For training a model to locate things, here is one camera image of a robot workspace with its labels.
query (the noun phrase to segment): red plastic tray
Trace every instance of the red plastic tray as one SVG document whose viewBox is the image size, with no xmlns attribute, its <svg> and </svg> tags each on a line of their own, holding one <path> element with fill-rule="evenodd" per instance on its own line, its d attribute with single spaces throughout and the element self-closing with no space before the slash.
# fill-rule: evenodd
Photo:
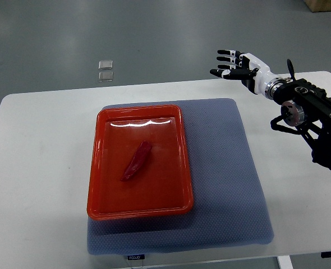
<svg viewBox="0 0 331 269">
<path fill-rule="evenodd" d="M 121 181 L 142 141 L 152 149 Z M 182 113 L 176 105 L 104 109 L 97 116 L 87 213 L 93 220 L 184 214 L 193 206 Z"/>
</svg>

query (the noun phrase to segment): cardboard box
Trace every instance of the cardboard box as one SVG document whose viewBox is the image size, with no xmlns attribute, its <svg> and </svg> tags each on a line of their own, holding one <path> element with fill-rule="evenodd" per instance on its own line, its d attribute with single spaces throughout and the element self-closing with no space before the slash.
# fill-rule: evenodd
<svg viewBox="0 0 331 269">
<path fill-rule="evenodd" d="M 331 11 L 331 0 L 304 0 L 313 12 Z"/>
</svg>

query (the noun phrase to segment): blue mat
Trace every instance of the blue mat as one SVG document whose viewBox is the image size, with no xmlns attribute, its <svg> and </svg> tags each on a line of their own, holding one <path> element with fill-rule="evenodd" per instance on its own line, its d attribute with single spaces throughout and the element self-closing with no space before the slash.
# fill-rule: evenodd
<svg viewBox="0 0 331 269">
<path fill-rule="evenodd" d="M 175 104 L 183 112 L 194 192 L 185 215 L 88 221 L 90 254 L 145 254 L 268 244 L 274 234 L 237 105 L 232 99 Z"/>
</svg>

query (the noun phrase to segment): small square object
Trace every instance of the small square object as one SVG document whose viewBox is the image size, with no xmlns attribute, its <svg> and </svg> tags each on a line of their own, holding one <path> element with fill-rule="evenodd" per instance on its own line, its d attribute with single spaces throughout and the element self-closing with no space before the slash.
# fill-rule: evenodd
<svg viewBox="0 0 331 269">
<path fill-rule="evenodd" d="M 99 70 L 112 69 L 112 67 L 113 67 L 113 61 L 112 60 L 99 61 L 99 65 L 98 65 Z"/>
<path fill-rule="evenodd" d="M 121 181 L 141 141 L 143 167 Z M 181 110 L 176 105 L 104 109 L 97 116 L 87 213 L 93 220 L 185 214 L 193 207 Z"/>
<path fill-rule="evenodd" d="M 112 80 L 113 80 L 113 72 L 112 71 L 99 72 L 99 82 L 112 81 Z"/>
</svg>

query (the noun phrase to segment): mat label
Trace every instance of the mat label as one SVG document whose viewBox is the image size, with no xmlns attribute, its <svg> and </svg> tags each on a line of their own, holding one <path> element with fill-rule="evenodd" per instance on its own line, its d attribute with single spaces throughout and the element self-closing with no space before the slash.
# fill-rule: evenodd
<svg viewBox="0 0 331 269">
<path fill-rule="evenodd" d="M 144 254 L 140 254 L 140 255 L 131 255 L 131 256 L 127 256 L 128 260 L 137 260 L 137 259 L 145 259 Z"/>
</svg>

